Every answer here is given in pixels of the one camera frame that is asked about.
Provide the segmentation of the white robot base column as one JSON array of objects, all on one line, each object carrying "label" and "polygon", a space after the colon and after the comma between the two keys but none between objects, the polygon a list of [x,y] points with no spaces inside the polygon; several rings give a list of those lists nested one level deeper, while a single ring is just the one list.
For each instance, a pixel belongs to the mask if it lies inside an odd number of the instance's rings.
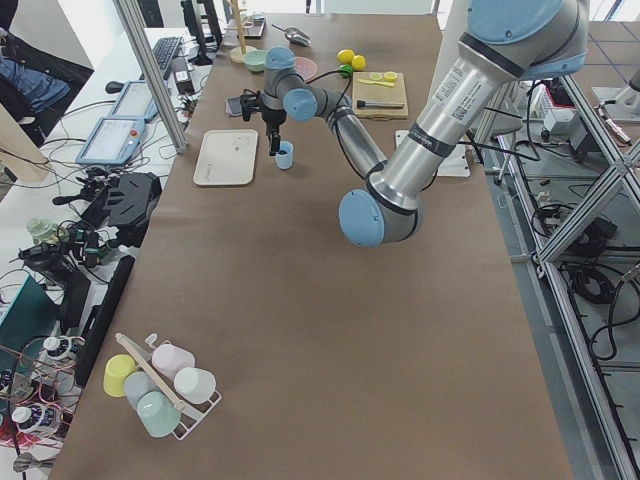
[{"label": "white robot base column", "polygon": [[479,98],[472,92],[475,78],[473,66],[460,57],[470,51],[459,38],[467,29],[469,3],[455,1],[442,31],[441,45],[430,86],[428,103],[417,122],[402,138],[389,162],[389,171],[407,176],[415,167],[415,178],[409,181],[419,190],[426,189],[437,176],[444,159],[456,148],[464,129],[471,121],[467,113],[461,120],[454,112],[464,106],[466,95],[471,101]]}]

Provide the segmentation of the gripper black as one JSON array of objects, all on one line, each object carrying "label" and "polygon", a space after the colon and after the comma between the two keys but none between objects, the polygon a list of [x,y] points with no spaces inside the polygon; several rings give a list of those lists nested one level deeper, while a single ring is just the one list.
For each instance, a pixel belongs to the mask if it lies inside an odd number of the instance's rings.
[{"label": "gripper black", "polygon": [[262,106],[261,115],[267,128],[269,155],[276,156],[280,152],[281,144],[279,128],[286,122],[286,111],[284,109],[272,109],[267,106]]}]

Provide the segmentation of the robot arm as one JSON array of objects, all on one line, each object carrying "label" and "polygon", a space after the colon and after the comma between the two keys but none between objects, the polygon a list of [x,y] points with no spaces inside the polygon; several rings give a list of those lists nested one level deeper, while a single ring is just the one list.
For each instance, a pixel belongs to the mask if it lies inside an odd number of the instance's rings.
[{"label": "robot arm", "polygon": [[337,91],[306,83],[286,47],[268,50],[257,105],[274,155],[287,118],[320,117],[365,186],[339,205],[344,236],[359,247],[411,237],[423,217],[421,192],[496,91],[516,80],[580,70],[587,53],[586,1],[472,1],[458,56],[390,158],[375,144]]}]

